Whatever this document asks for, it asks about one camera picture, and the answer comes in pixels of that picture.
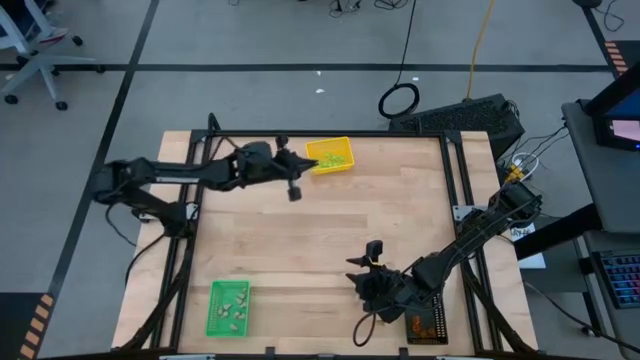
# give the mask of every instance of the chair leg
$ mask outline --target chair leg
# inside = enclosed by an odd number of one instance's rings
[[[56,84],[53,82],[53,75],[51,75],[49,64],[40,65],[40,72],[42,73],[42,77],[44,78],[44,83],[47,85],[47,89],[49,90],[49,94],[51,94],[51,98],[54,101],[58,101],[58,92],[56,90]]]
[[[52,65],[80,65],[80,64],[95,64],[98,62],[96,59],[76,57],[76,56],[51,56],[47,57],[47,62]]]
[[[37,62],[29,62],[18,73],[16,73],[11,80],[2,88],[3,94],[9,94],[15,90],[18,86],[22,85],[31,76],[33,76],[40,69],[40,64]]]

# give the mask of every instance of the computer monitor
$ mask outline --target computer monitor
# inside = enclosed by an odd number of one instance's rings
[[[601,146],[640,151],[640,64],[607,86],[584,108]]]

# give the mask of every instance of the yellow cable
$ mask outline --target yellow cable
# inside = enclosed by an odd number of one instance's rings
[[[480,47],[480,43],[482,42],[482,38],[484,37],[484,31],[487,29],[487,24],[489,23],[489,18],[491,17],[491,11],[493,10],[493,5],[495,3],[496,3],[496,0],[491,0],[491,2],[489,3],[487,14],[484,16],[484,20],[482,21],[482,29],[480,29],[480,33],[478,34],[478,40],[476,40],[476,46],[473,48],[473,57],[471,58],[471,70],[469,71],[469,87],[467,88],[467,100],[471,99],[471,88],[473,87],[473,70],[476,66],[476,55],[478,54],[478,48]]]

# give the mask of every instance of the chair wheel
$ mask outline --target chair wheel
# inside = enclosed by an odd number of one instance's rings
[[[72,37],[71,41],[73,41],[73,43],[76,44],[76,46],[82,46],[84,44],[84,41],[82,41],[82,38],[77,35]]]
[[[16,56],[16,62],[18,63],[18,65],[20,66],[25,66],[27,65],[27,63],[29,62],[29,59],[27,59],[24,56],[18,55]]]
[[[58,101],[56,103],[56,109],[60,110],[60,111],[65,111],[69,108],[69,105],[67,105],[66,102],[64,101]]]
[[[4,97],[4,101],[9,105],[15,105],[18,103],[18,97],[15,95],[7,95]]]

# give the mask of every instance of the black floor stripe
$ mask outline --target black floor stripe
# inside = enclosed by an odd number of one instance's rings
[[[104,64],[107,71],[126,71],[129,65]],[[61,71],[95,71],[95,65],[59,65]],[[0,71],[18,71],[17,64],[0,64]],[[467,72],[464,64],[405,64],[406,71]],[[286,72],[286,71],[399,71],[400,64],[139,64],[135,71],[173,72]],[[476,72],[590,73],[609,72],[607,65],[476,65]]]
[[[67,239],[64,243],[64,247],[62,248],[62,254],[60,255],[58,265],[56,266],[56,269],[53,273],[53,278],[51,279],[51,283],[49,284],[49,293],[52,294],[52,296],[56,299],[59,298],[60,291],[62,290],[64,279],[67,276],[69,266],[71,265],[73,253],[75,252],[76,245],[78,244],[80,232],[82,231],[84,221],[87,217],[87,212],[89,211],[89,205],[91,205],[91,189],[89,186],[91,174],[100,169],[100,167],[104,164],[104,160],[107,156],[111,140],[113,139],[113,134],[115,133],[116,127],[118,126],[118,120],[120,119],[120,114],[122,113],[122,107],[124,106],[127,94],[129,93],[129,88],[131,87],[131,81],[133,80],[133,75],[135,73],[135,66],[136,64],[138,64],[138,61],[140,61],[140,55],[142,54],[142,49],[144,48],[147,36],[149,35],[149,29],[151,28],[153,17],[155,16],[156,10],[158,9],[158,2],[159,0],[151,0],[149,8],[147,9],[147,14],[144,18],[144,22],[142,23],[140,34],[138,35],[136,45],[133,49],[133,53],[131,54],[131,59],[129,60],[129,64],[127,65],[126,73],[124,75],[124,78],[122,79],[122,84],[120,85],[118,95],[116,96],[115,102],[113,104],[111,115],[109,115],[109,120],[107,121],[102,139],[100,140],[100,145],[98,146],[98,151],[96,152],[96,156],[93,159],[93,164],[91,165],[91,173],[89,175],[89,178],[87,179],[84,190],[82,191],[80,203],[78,204],[76,213],[73,216],[71,228],[69,229]]]
[[[613,64],[613,61],[609,57],[609,52],[607,51],[607,47],[604,45],[606,42],[604,35],[602,34],[602,30],[600,30],[600,25],[598,25],[598,21],[596,17],[593,16],[593,11],[591,9],[583,7],[582,12],[584,12],[584,16],[587,18],[587,22],[589,23],[589,27],[591,28],[591,32],[593,36],[596,38],[596,42],[600,47],[600,51],[602,52],[602,56],[607,61],[607,65],[609,67],[609,71],[613,74],[615,78],[618,77],[618,71],[616,70],[616,66]]]

